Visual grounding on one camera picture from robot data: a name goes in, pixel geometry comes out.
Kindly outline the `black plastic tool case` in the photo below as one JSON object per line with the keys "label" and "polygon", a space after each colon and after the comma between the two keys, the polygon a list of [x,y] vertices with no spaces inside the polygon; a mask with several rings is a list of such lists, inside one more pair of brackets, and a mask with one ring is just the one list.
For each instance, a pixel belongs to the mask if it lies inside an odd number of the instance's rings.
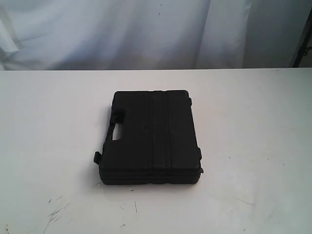
{"label": "black plastic tool case", "polygon": [[106,185],[195,184],[203,169],[186,90],[117,91],[94,162]]}

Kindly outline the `black stand pole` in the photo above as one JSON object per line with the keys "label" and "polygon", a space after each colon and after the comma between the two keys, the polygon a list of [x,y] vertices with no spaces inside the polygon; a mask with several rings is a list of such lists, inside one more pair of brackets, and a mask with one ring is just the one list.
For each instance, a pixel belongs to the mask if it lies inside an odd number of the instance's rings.
{"label": "black stand pole", "polygon": [[312,50],[312,46],[309,45],[312,39],[312,10],[310,10],[307,21],[303,28],[303,32],[300,36],[298,46],[296,48],[296,53],[294,55],[292,68],[298,68],[302,59],[306,57]]}

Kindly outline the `white backdrop cloth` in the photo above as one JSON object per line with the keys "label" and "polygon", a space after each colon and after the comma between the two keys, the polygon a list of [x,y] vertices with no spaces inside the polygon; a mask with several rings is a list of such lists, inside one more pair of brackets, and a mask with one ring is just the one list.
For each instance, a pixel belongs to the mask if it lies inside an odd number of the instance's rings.
{"label": "white backdrop cloth", "polygon": [[3,0],[2,70],[289,67],[309,0]]}

